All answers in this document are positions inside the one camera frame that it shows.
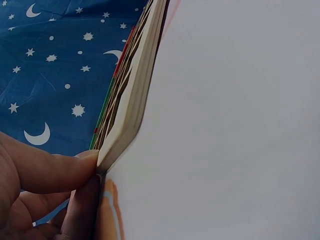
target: white star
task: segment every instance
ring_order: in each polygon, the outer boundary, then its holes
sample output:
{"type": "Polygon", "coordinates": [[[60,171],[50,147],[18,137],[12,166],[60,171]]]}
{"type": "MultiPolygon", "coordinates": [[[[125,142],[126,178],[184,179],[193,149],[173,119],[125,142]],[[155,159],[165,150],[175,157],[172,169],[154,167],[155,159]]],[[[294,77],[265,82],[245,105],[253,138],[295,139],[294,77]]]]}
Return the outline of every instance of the white star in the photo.
{"type": "Polygon", "coordinates": [[[13,112],[17,112],[17,108],[19,107],[19,106],[17,106],[17,103],[15,103],[15,104],[10,103],[10,105],[11,106],[8,108],[8,110],[11,110],[11,114],[13,112]]]}
{"type": "Polygon", "coordinates": [[[77,14],[80,14],[81,12],[83,12],[83,8],[78,7],[78,9],[75,10],[77,14]]]}
{"type": "Polygon", "coordinates": [[[127,24],[125,24],[125,23],[120,24],[121,29],[125,29],[126,27],[127,27],[127,24]]]}
{"type": "Polygon", "coordinates": [[[12,68],[12,70],[13,70],[12,71],[13,73],[17,74],[19,71],[21,71],[21,67],[20,66],[16,66],[15,68],[12,68]]]}
{"type": "Polygon", "coordinates": [[[79,105],[74,105],[72,109],[72,114],[75,115],[75,117],[82,117],[82,114],[85,113],[85,107],[81,106],[81,104],[79,105]]]}
{"type": "Polygon", "coordinates": [[[88,67],[87,65],[87,66],[83,66],[80,70],[82,70],[83,72],[90,72],[90,68],[91,67],[88,67]]]}
{"type": "Polygon", "coordinates": [[[46,58],[46,61],[47,62],[54,62],[55,60],[57,60],[57,56],[56,55],[49,55],[47,58],[46,58]]]}
{"type": "Polygon", "coordinates": [[[25,54],[27,54],[27,55],[28,55],[28,57],[29,57],[29,56],[33,56],[33,55],[34,55],[34,53],[35,53],[35,51],[34,51],[34,49],[33,49],[33,48],[31,48],[31,49],[29,49],[29,48],[28,48],[28,52],[26,52],[25,54]]]}
{"type": "Polygon", "coordinates": [[[109,15],[110,15],[110,13],[108,13],[108,12],[104,12],[104,13],[103,13],[103,15],[102,15],[102,17],[104,17],[104,18],[108,18],[108,17],[109,17],[109,15]]]}
{"type": "Polygon", "coordinates": [[[94,36],[91,34],[91,32],[87,32],[85,35],[83,35],[83,39],[86,41],[90,41],[93,38],[94,36]]]}

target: page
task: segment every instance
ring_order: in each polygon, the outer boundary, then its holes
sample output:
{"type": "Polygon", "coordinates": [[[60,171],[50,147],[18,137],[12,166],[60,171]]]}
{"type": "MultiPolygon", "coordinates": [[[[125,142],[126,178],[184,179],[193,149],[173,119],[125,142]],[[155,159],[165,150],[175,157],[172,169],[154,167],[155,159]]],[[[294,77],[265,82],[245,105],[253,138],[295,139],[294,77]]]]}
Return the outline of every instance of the page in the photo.
{"type": "Polygon", "coordinates": [[[107,174],[126,240],[320,236],[315,0],[184,0],[107,174]]]}

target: blue cloth with stars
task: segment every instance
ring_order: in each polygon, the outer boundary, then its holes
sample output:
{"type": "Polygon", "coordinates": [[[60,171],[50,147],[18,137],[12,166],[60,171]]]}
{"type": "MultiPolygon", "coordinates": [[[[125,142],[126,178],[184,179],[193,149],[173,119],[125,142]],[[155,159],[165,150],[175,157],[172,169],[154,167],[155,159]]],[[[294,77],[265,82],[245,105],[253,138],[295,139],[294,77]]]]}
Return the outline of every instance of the blue cloth with stars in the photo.
{"type": "Polygon", "coordinates": [[[0,0],[0,131],[52,154],[87,150],[145,4],[0,0]]]}

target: hand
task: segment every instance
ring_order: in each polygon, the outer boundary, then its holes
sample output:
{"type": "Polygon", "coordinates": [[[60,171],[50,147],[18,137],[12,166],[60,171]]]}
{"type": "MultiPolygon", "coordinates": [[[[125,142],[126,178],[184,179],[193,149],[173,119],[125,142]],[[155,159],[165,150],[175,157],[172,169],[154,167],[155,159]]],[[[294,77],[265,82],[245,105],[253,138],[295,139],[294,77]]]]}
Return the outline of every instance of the hand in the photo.
{"type": "Polygon", "coordinates": [[[0,132],[0,239],[91,239],[100,188],[97,158],[97,151],[50,155],[0,132]],[[33,227],[68,198],[67,209],[33,227]]]}

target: crescent moon print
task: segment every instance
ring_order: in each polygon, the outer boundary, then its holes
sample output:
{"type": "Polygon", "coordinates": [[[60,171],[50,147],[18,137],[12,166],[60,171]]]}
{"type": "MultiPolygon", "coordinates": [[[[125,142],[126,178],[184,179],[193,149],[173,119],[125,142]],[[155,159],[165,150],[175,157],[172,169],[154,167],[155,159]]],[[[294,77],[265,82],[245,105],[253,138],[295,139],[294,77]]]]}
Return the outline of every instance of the crescent moon print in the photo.
{"type": "Polygon", "coordinates": [[[106,51],[104,52],[103,54],[113,54],[115,55],[117,58],[118,58],[118,61],[116,62],[115,65],[117,65],[119,63],[119,60],[121,58],[121,55],[122,55],[122,51],[119,51],[119,50],[111,50],[111,51],[106,51]]]}
{"type": "Polygon", "coordinates": [[[32,8],[34,7],[34,5],[35,5],[35,3],[32,4],[32,5],[28,8],[28,10],[26,11],[26,13],[25,13],[25,15],[26,15],[28,18],[35,18],[35,17],[37,17],[37,16],[39,16],[39,15],[41,14],[41,12],[34,13],[34,12],[32,11],[32,8]]]}
{"type": "Polygon", "coordinates": [[[96,220],[96,238],[98,240],[125,240],[121,212],[118,204],[118,190],[115,183],[108,179],[104,183],[96,220]]]}
{"type": "Polygon", "coordinates": [[[26,131],[24,131],[24,136],[25,136],[25,139],[33,144],[33,145],[43,145],[45,144],[46,142],[48,142],[49,138],[50,138],[50,129],[49,129],[49,126],[48,124],[45,122],[44,123],[44,132],[38,136],[31,136],[29,135],[26,131]]]}

